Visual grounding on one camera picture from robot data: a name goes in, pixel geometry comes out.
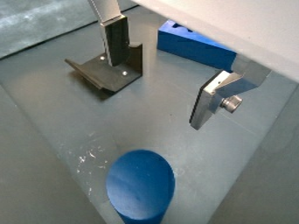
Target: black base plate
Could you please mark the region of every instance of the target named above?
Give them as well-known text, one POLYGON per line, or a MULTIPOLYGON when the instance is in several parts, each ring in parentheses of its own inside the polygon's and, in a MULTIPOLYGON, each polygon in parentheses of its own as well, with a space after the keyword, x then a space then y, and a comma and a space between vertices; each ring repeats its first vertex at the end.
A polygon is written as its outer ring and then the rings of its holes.
POLYGON ((130 46, 128 60, 119 66, 108 64, 106 53, 100 54, 83 65, 79 65, 70 59, 66 59, 66 62, 98 88, 118 92, 143 76, 143 45, 130 46))

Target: metal bracket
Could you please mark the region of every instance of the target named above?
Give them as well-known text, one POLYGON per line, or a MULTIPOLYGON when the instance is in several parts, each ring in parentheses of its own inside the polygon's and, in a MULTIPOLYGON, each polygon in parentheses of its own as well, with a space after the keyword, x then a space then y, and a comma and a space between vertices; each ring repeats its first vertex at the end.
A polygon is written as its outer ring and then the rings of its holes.
POLYGON ((88 0, 98 16, 106 53, 79 65, 66 62, 98 87, 118 92, 143 75, 143 45, 130 44, 127 17, 116 0, 88 0))
POLYGON ((238 94, 259 87, 271 73, 271 69, 242 55, 238 55, 231 68, 234 73, 218 72, 200 88, 190 120, 196 130, 220 108, 234 113, 242 103, 238 94))

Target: bolt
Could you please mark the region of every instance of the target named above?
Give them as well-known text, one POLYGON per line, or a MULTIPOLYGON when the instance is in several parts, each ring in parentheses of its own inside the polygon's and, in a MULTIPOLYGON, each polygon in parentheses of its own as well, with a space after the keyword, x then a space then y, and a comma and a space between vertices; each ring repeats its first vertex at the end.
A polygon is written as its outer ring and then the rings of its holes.
POLYGON ((235 110, 238 109, 242 101, 243 100, 236 95, 232 95, 230 98, 226 98, 222 101, 219 106, 224 108, 232 114, 235 110))

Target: blue block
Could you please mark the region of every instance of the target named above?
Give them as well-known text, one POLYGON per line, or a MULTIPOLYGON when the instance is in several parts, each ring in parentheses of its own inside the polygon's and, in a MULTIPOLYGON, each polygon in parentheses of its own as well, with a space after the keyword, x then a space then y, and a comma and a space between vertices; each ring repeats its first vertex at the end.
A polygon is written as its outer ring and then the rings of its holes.
POLYGON ((231 72, 236 53, 198 32, 168 20, 158 32, 158 49, 231 72))
POLYGON ((159 224, 174 197, 174 170, 150 150, 134 150, 112 164, 107 196, 126 224, 159 224))

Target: blue cylinder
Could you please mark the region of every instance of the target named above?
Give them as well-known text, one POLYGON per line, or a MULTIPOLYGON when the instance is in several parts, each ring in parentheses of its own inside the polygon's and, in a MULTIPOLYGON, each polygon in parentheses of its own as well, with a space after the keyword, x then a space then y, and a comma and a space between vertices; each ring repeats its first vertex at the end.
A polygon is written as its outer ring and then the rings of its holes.
POLYGON ((174 197, 174 170, 150 150, 134 150, 112 164, 107 196, 126 224, 159 224, 174 197))

